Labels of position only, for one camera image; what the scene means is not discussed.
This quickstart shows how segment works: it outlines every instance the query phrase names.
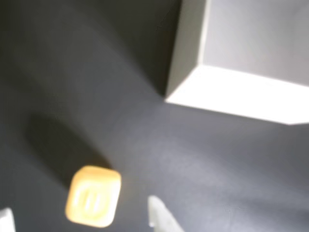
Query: black surface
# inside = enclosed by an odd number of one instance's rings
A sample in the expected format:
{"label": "black surface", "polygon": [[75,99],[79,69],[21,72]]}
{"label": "black surface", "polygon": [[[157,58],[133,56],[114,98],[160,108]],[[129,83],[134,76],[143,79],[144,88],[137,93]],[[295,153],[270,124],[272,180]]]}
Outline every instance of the black surface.
{"label": "black surface", "polygon": [[[308,125],[163,102],[178,1],[2,0],[0,8],[0,208],[13,209],[17,232],[99,231],[64,216],[66,183],[85,162],[123,177],[104,231],[152,231],[150,194],[187,232],[309,230]],[[43,145],[33,115],[63,138]]]}

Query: blurry object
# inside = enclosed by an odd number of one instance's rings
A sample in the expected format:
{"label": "blurry object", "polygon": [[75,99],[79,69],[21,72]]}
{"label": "blurry object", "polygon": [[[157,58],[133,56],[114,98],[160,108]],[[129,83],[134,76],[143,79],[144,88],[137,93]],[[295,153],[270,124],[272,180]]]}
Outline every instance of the blurry object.
{"label": "blurry object", "polygon": [[15,232],[15,223],[12,210],[0,210],[0,232]]}
{"label": "blurry object", "polygon": [[184,232],[173,214],[156,196],[148,197],[149,226],[154,232]]}
{"label": "blurry object", "polygon": [[75,223],[109,226],[115,215],[121,176],[114,170],[85,166],[73,177],[66,216]]}
{"label": "blurry object", "polygon": [[307,0],[184,0],[167,102],[309,122]]}

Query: yellow cube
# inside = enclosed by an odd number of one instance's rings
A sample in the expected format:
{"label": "yellow cube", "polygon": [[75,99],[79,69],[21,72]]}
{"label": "yellow cube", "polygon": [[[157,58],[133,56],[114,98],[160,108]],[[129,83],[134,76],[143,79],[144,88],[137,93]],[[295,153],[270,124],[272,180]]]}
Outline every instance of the yellow cube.
{"label": "yellow cube", "polygon": [[94,166],[83,167],[71,182],[67,218],[87,226],[109,226],[114,219],[120,187],[118,172]]}

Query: white plastic piece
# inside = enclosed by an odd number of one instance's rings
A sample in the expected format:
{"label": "white plastic piece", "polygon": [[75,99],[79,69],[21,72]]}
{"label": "white plastic piece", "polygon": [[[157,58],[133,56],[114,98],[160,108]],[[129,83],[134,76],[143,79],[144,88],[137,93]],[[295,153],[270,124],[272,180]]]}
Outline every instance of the white plastic piece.
{"label": "white plastic piece", "polygon": [[0,232],[15,232],[14,217],[10,208],[0,211]]}
{"label": "white plastic piece", "polygon": [[309,122],[308,0],[183,0],[167,102]]}
{"label": "white plastic piece", "polygon": [[173,214],[156,196],[148,197],[149,226],[154,232],[184,232]]}

